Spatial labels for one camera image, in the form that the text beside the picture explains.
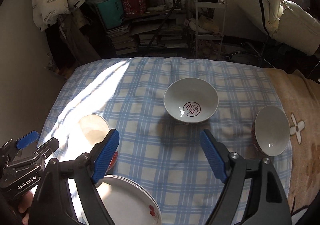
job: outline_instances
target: stack of plates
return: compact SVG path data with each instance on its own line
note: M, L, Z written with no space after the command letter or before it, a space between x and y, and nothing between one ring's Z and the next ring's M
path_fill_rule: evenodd
M115 225L162 225L158 204L142 186L117 175L101 181L97 191Z

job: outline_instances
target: white flower design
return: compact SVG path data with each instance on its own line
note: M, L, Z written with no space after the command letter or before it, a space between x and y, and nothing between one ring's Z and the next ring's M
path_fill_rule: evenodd
M300 132L305 128L306 125L305 125L303 120L301 120L297 124L296 118L294 117L293 113L291 113L291 119L292 119L292 122L293 122L294 126L290 127L290 135L292 136L292 135L296 134L298 143L301 144L301 134L300 134Z

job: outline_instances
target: plaid tablecloth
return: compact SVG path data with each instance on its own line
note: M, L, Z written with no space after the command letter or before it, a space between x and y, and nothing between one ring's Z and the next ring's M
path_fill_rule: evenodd
M206 80L218 92L218 110L204 123L180 123L164 108L168 86L185 77ZM252 145L251 126L266 105L282 107L269 78L257 67L183 58L106 59L76 69L50 111L39 144L56 137L60 149L54 156L74 159L82 152L68 148L70 128L88 114L103 116L120 133L114 174L136 181L153 195L163 224L204 224L223 184L199 145L200 131L209 128L218 141L245 158L261 157ZM288 194L291 144L272 162ZM234 222L242 217L249 185L244 185Z

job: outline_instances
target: blue rubber pad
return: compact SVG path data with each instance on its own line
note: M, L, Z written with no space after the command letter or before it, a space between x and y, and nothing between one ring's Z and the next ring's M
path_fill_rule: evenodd
M221 180L222 183L225 183L228 178L225 172L225 164L218 151L214 147L213 143L210 141L209 137L204 131L200 133L200 144L214 176L217 179Z
M20 138L16 144L17 149L24 149L32 142L39 139L39 134L37 131L31 131L29 134L25 135L24 137Z
M94 184L96 184L100 179L102 179L106 175L109 164L119 145L119 140L119 132L117 130L114 130L108 142L105 144L99 156L97 157L97 160L94 162L94 173L92 175L92 180Z

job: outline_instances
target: black pole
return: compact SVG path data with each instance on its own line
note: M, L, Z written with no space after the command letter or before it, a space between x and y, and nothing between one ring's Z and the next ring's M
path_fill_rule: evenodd
M165 17L165 19L163 19L163 21L161 22L160 26L158 27L156 33L153 35L153 37L151 38L146 50L144 51L145 53L149 50L152 42L154 41L154 39L156 38L156 35L159 33L160 29L162 28L162 26L164 25L164 23L167 21L167 19L169 18L169 16L172 14L173 10L177 7L177 5L179 4L181 0L177 0L177 2L175 2L175 4L173 5L173 7L170 9L170 11L167 13L167 16Z

